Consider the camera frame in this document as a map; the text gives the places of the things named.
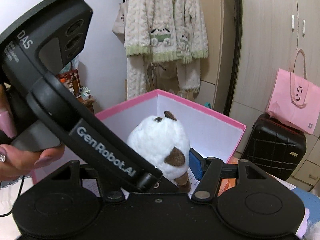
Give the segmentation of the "left hand pink nails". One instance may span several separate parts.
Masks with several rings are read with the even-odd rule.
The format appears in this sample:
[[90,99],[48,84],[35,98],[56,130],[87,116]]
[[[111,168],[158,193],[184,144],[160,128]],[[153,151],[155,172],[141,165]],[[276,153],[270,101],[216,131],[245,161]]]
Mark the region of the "left hand pink nails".
[[[12,112],[3,86],[1,86],[1,131],[9,137],[16,135]],[[14,146],[1,144],[1,181],[12,181],[29,174],[31,170],[48,166],[59,160],[64,151],[63,144],[42,152],[22,151]]]

